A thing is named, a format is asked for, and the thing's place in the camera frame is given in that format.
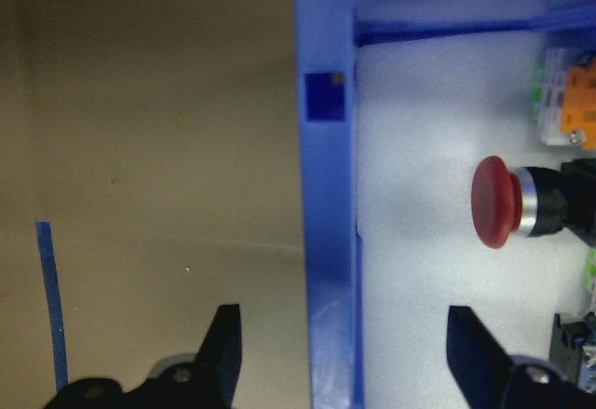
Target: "blue tape strip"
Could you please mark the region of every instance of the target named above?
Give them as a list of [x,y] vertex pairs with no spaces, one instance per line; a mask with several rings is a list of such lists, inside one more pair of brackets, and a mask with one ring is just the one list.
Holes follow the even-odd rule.
[[66,367],[66,341],[64,338],[64,322],[62,321],[62,305],[54,247],[52,245],[52,231],[47,221],[36,221],[37,247],[41,255],[41,268],[46,286],[47,311],[49,313],[49,327],[52,333],[52,348],[54,350],[54,375],[56,390],[60,391],[68,384],[68,369]]

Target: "electrical component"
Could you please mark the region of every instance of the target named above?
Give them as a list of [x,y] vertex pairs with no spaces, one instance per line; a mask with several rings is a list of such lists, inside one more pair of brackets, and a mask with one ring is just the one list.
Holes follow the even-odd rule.
[[596,64],[594,53],[550,48],[541,76],[535,113],[540,141],[596,149]]
[[596,316],[593,312],[582,320],[555,315],[549,361],[578,389],[596,393]]
[[561,172],[539,167],[508,171],[496,156],[485,158],[472,182],[474,227],[487,246],[498,249],[510,232],[528,237],[567,227],[596,246],[596,159],[561,164]]

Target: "beige wall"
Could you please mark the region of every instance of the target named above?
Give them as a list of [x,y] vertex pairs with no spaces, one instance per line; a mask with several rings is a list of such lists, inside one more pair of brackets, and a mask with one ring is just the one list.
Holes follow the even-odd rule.
[[0,11],[7,407],[53,392],[34,218],[54,230],[71,379],[137,386],[239,302],[236,406],[307,407],[291,0]]

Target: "blue plastic frame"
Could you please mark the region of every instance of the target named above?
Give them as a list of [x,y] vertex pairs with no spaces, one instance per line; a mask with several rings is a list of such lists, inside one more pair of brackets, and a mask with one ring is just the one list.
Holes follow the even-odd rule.
[[[398,40],[391,36],[392,31],[387,39],[386,34],[375,34],[355,19],[358,5],[376,1],[380,0],[295,0],[306,288],[315,409],[364,406],[361,242],[355,208],[355,49],[359,42]],[[575,14],[574,20],[584,20],[579,27],[593,27],[595,16],[594,10],[588,8],[582,16]],[[554,27],[564,28],[569,23],[567,18],[555,17]],[[391,29],[391,22],[380,24],[381,30]],[[542,20],[530,27],[547,30],[551,24]]]

